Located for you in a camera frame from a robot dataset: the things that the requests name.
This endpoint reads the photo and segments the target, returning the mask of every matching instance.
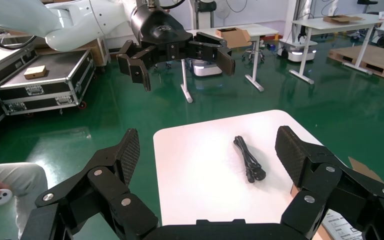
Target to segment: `label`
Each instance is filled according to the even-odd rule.
[[[321,222],[335,240],[363,240],[362,232],[355,229],[345,218],[334,210],[328,210]]]

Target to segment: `desk leg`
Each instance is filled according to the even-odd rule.
[[[370,40],[370,35],[372,35],[372,32],[373,32],[373,28],[375,27],[375,25],[371,26],[368,31],[367,31],[367,34],[364,38],[364,42],[363,42],[363,45],[361,46],[361,50],[360,50],[360,53],[358,54],[358,58],[357,58],[357,61],[355,62],[355,65],[352,64],[352,63],[349,63],[349,62],[343,62],[342,64],[347,66],[347,67],[350,67],[350,68],[353,68],[353,69],[357,69],[359,71],[362,71],[368,75],[372,75],[373,72],[370,71],[370,70],[367,70],[365,68],[362,68],[360,67],[360,64],[362,63],[362,59],[363,59],[363,56],[364,56],[364,53],[366,51],[366,48],[367,48],[367,45],[369,44],[369,40]]]
[[[257,68],[258,68],[258,57],[259,57],[259,45],[260,41],[254,43],[254,67],[252,68],[252,76],[249,74],[245,75],[245,78],[248,79],[260,92],[264,91],[264,88],[257,82]]]
[[[181,70],[183,71],[183,84],[180,84],[180,87],[187,102],[192,103],[194,100],[188,92],[188,84],[186,83],[186,64],[184,59],[181,60]]]
[[[298,78],[306,81],[309,84],[314,84],[314,81],[310,78],[304,76],[304,69],[306,68],[307,54],[309,53],[310,39],[311,39],[312,28],[308,28],[307,37],[305,38],[305,48],[304,53],[302,54],[301,67],[299,68],[299,73],[295,70],[289,70],[289,72]]]

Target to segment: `green floor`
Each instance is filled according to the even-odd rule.
[[[287,62],[265,51],[259,67],[258,92],[245,78],[252,66],[235,51],[234,77],[188,78],[194,102],[186,102],[180,84],[181,65],[151,76],[152,91],[119,73],[117,62],[87,90],[87,108],[35,113],[32,118],[7,117],[0,125],[0,163],[32,162],[45,168],[49,186],[80,171],[96,150],[117,144],[126,129],[139,132],[141,156],[131,191],[160,216],[153,135],[160,129],[279,109],[288,112],[342,161],[363,162],[384,180],[384,79],[368,76],[327,59],[331,48],[348,47],[347,40],[320,41],[316,61],[305,74],[314,85],[293,77]],[[0,238],[15,239],[14,205],[0,207]],[[116,236],[100,216],[90,219],[75,236],[79,240]]]

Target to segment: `person's leg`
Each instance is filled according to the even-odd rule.
[[[0,164],[0,182],[8,184],[15,196],[18,238],[23,234],[30,212],[36,208],[36,198],[48,190],[45,171],[29,162]]]

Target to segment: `white table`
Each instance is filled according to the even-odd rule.
[[[264,111],[159,130],[153,136],[162,225],[196,220],[279,223],[292,201],[293,182],[276,155],[280,126],[319,144],[289,114]],[[242,136],[267,175],[249,183],[233,144]],[[320,240],[318,234],[313,238]]]
[[[358,30],[358,29],[368,29],[367,34],[364,38],[363,45],[361,46],[361,51],[358,55],[357,61],[355,62],[355,65],[349,62],[344,62],[343,65],[353,69],[357,69],[359,71],[362,71],[364,73],[371,75],[373,72],[360,67],[360,63],[363,59],[363,55],[366,51],[367,44],[369,43],[369,39],[372,35],[373,28],[378,23],[384,23],[384,20],[379,20],[378,15],[365,14],[365,13],[353,14],[350,16],[360,17],[360,18],[363,18],[364,20],[351,21],[349,24],[330,23],[330,22],[323,21],[323,18],[292,21],[293,24],[307,27],[308,33],[305,39],[305,48],[304,48],[304,53],[302,56],[301,67],[299,68],[299,72],[295,70],[289,70],[289,72],[299,77],[300,79],[306,81],[309,84],[314,84],[313,80],[304,76],[304,68],[306,67],[307,53],[309,51],[309,43],[310,43],[310,38],[312,34],[314,35],[329,34],[329,33],[345,32],[345,31]]]
[[[205,33],[208,35],[211,35],[216,38],[220,38],[216,34],[217,29],[226,29],[226,28],[239,28],[242,30],[247,30],[249,35],[251,36],[251,42],[254,43],[254,50],[258,51],[259,45],[260,45],[260,37],[261,36],[266,36],[266,35],[275,35],[278,34],[279,31],[271,29],[269,27],[265,27],[259,24],[246,24],[246,25],[235,25],[235,26],[223,26],[223,27],[213,27],[213,28],[206,28],[206,29],[197,29],[197,30],[188,30],[188,33],[193,34],[194,36],[197,33]],[[254,66],[252,69],[252,76],[249,74],[245,75],[246,79],[250,81],[260,92],[264,91],[264,88],[257,82],[256,77],[257,77],[257,67],[258,67],[258,58],[259,55],[256,52],[254,54]],[[186,97],[186,100],[188,103],[192,103],[193,99],[191,95],[188,92],[188,87],[186,84],[186,67],[185,67],[185,60],[182,59],[181,61],[182,65],[182,70],[183,70],[183,84],[181,84],[181,89],[183,90],[184,96]]]

